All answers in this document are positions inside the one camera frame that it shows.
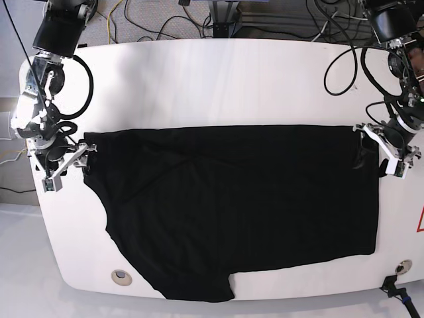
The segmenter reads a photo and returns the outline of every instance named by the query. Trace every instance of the black shirt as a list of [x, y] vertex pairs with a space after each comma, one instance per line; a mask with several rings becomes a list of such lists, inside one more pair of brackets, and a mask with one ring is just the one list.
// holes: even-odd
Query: black shirt
[[87, 184], [123, 256], [168, 299], [227, 301], [229, 275], [372, 254], [378, 146], [352, 127], [85, 134]]

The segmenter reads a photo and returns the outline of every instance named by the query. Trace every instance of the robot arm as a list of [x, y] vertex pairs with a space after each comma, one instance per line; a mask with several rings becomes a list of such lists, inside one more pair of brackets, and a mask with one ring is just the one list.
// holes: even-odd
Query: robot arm
[[[366, 68], [364, 49], [362, 68], [383, 94], [390, 121], [378, 125], [357, 125], [355, 129], [378, 142], [388, 155], [386, 173], [404, 178], [414, 158], [421, 157], [418, 147], [409, 146], [409, 143], [424, 122], [424, 95], [420, 88], [424, 76], [414, 73], [409, 53], [424, 47], [424, 40], [417, 31], [417, 20], [424, 12], [424, 1], [359, 1], [379, 43], [393, 52], [389, 57], [389, 67], [399, 78], [402, 94], [392, 96], [376, 83]], [[44, 20], [33, 44], [40, 54], [34, 58], [27, 74], [26, 87], [11, 125], [19, 137], [27, 140], [28, 151], [35, 157], [37, 168], [46, 174], [44, 190], [58, 191], [62, 187], [60, 176], [66, 173], [67, 168], [72, 164], [86, 166], [88, 152], [95, 151], [95, 145], [76, 144], [70, 135], [78, 129], [71, 120], [87, 109], [93, 93], [91, 72], [80, 58], [74, 56], [74, 51], [85, 25], [95, 13], [97, 0], [47, 0], [46, 6]], [[54, 96], [64, 84], [64, 58], [73, 58], [80, 63], [90, 79], [87, 101], [73, 115], [61, 114], [53, 103]]]
[[[88, 108], [93, 95], [93, 76], [87, 64], [74, 56], [81, 33], [94, 14], [97, 0], [48, 0], [43, 22], [34, 39], [39, 51], [26, 75], [25, 89], [11, 119], [18, 137], [26, 140], [29, 154], [35, 158], [38, 170], [45, 173], [45, 191], [62, 188], [60, 176], [72, 164], [87, 165], [87, 154], [95, 145], [75, 143], [70, 135], [78, 127], [71, 120]], [[61, 114], [54, 96], [65, 82], [62, 60], [73, 58], [81, 64], [89, 78], [89, 95], [82, 108], [71, 115]]]
[[424, 123], [424, 95], [420, 88], [424, 76], [414, 72], [409, 54], [424, 48], [424, 40], [417, 30], [418, 18], [424, 13], [424, 1], [360, 0], [360, 3], [378, 42], [393, 53], [389, 55], [388, 64], [392, 74], [399, 78], [402, 94], [393, 96], [376, 82], [366, 67], [367, 49], [362, 49], [362, 69], [384, 96], [390, 120], [377, 125], [357, 125], [355, 129], [378, 142], [388, 155], [387, 174], [405, 178], [414, 158], [421, 158], [419, 148], [409, 143]]

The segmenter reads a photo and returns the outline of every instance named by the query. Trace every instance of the white table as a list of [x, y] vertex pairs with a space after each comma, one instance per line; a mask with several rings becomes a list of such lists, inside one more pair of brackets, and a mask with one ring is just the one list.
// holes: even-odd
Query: white table
[[[169, 40], [85, 48], [78, 51], [94, 75], [89, 109], [76, 120], [84, 132], [211, 125], [354, 125], [370, 122], [364, 108], [382, 96], [360, 72], [344, 96], [323, 89], [323, 74], [345, 46], [281, 40]], [[393, 93], [398, 81], [385, 52], [370, 52], [370, 69]], [[21, 70], [21, 83], [24, 75]], [[352, 56], [334, 67], [329, 87], [351, 79]], [[63, 113], [78, 109], [87, 95], [87, 76], [73, 61], [65, 65], [66, 84], [56, 104]], [[384, 106], [371, 110], [386, 117]], [[414, 140], [424, 148], [424, 134]], [[62, 277], [80, 290], [162, 297], [119, 253], [105, 231], [98, 197], [70, 168], [58, 193], [43, 193], [34, 171], [42, 214]], [[424, 233], [417, 233], [423, 210], [424, 160], [406, 180], [380, 182], [380, 222], [376, 252], [283, 270], [235, 274], [236, 299], [276, 299], [377, 288], [406, 259], [412, 269], [399, 278], [424, 278]], [[115, 284], [113, 270], [128, 272], [128, 287]]]

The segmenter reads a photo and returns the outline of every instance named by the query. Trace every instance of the black cable clamp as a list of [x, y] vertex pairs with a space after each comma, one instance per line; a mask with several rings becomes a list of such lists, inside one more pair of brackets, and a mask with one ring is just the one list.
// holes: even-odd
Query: black cable clamp
[[396, 288], [395, 283], [398, 279], [397, 275], [387, 276], [384, 279], [383, 286], [380, 288], [383, 292], [387, 293], [389, 298], [400, 296], [402, 303], [405, 305], [408, 313], [412, 318], [420, 318], [418, 311], [412, 303], [412, 299], [408, 296], [406, 288]]

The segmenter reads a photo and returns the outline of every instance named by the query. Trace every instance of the red warning sign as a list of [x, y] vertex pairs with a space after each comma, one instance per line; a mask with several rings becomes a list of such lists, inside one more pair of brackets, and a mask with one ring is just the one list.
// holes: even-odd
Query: red warning sign
[[423, 208], [423, 212], [421, 213], [421, 218], [419, 219], [417, 232], [423, 232], [424, 231], [423, 216], [424, 216], [424, 208]]

